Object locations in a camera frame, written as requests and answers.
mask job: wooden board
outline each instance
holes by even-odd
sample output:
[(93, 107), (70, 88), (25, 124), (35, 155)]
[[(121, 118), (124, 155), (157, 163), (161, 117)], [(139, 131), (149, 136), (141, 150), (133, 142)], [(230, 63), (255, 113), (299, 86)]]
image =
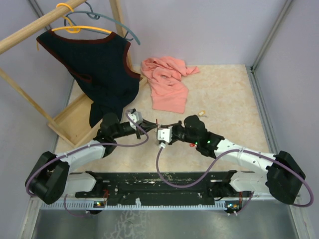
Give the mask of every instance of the wooden board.
[[(140, 80), (140, 89), (144, 87), (147, 82), (146, 77)], [(82, 93), (61, 113), (53, 118), (54, 122), (63, 131), (50, 122), (48, 126), (74, 148), (88, 143), (96, 136), (102, 122), (102, 120), (100, 120), (93, 128), (90, 127), (89, 117), (92, 103), (93, 101)]]

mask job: small yellow object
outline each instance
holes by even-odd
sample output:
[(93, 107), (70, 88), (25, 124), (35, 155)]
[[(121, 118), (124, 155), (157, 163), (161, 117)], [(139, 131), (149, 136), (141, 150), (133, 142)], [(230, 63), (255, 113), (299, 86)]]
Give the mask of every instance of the small yellow object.
[(201, 111), (198, 113), (198, 116), (201, 117), (201, 116), (204, 116), (204, 114), (206, 114), (206, 111)]

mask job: gray metal floor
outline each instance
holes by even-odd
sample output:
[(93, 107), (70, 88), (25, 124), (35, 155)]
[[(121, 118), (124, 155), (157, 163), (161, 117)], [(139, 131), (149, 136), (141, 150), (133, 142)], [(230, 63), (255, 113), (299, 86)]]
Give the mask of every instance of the gray metal floor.
[(32, 239), (44, 238), (297, 239), (298, 236), (288, 206), (253, 201), (237, 217), (212, 211), (105, 211), (76, 218), (61, 210), (41, 210)]

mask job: crumpled fabric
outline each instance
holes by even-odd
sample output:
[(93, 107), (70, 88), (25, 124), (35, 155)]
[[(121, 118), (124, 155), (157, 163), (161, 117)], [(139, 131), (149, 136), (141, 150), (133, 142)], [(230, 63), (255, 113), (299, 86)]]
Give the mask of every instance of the crumpled fabric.
[(183, 60), (171, 56), (150, 57), (142, 62), (141, 71), (152, 89), (153, 109), (185, 112), (188, 88), (181, 77), (198, 73), (197, 66), (187, 67)]

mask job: wooden clothes rack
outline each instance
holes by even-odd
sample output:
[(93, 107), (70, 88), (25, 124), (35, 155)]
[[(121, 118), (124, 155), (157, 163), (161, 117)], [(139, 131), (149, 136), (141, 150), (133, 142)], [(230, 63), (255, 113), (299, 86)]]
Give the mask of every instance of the wooden clothes rack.
[[(86, 0), (69, 0), (66, 2), (70, 7), (76, 8)], [(112, 9), (113, 18), (123, 23), (120, 0), (109, 0)], [(65, 6), (59, 6), (19, 31), (13, 33), (0, 41), (0, 54), (8, 51), (18, 43), (27, 39), (39, 30), (43, 29), (53, 21), (59, 19), (70, 10)], [(124, 37), (125, 30), (116, 25), (117, 34)], [(131, 56), (128, 53), (127, 62), (132, 69)], [(93, 128), (89, 126), (89, 112), (92, 100), (85, 94), (80, 95), (70, 103), (61, 113), (52, 118), (36, 101), (34, 101), (20, 86), (15, 82), (2, 68), (0, 76), (7, 81), (22, 97), (24, 97), (40, 114), (48, 120), (48, 126), (53, 129), (61, 138), (63, 138), (72, 147), (78, 147), (90, 141), (97, 133), (100, 122)], [(140, 81), (140, 88), (146, 84), (146, 78)]]

